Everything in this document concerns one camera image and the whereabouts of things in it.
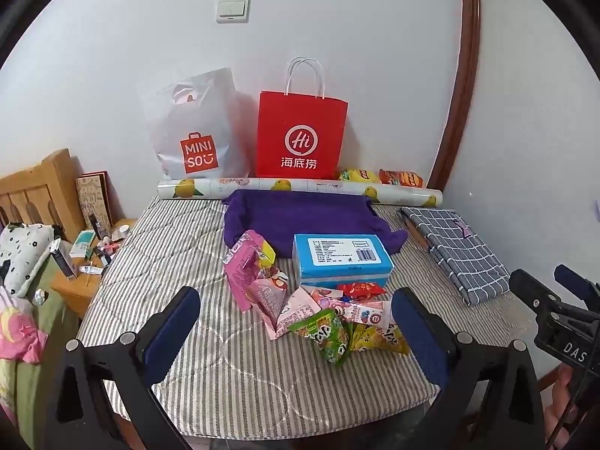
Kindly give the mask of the right hand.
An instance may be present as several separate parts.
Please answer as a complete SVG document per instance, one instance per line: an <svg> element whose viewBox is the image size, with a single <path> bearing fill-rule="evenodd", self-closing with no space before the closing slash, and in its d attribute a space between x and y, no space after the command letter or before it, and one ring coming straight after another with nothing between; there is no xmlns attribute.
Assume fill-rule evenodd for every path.
<svg viewBox="0 0 600 450"><path fill-rule="evenodd" d="M573 382L574 369L568 364L560 364L557 380L552 385L551 402L544 410L545 439L549 449L563 449L570 441L572 433L566 428L578 416L579 409L572 401L572 392L579 383Z"/></svg>

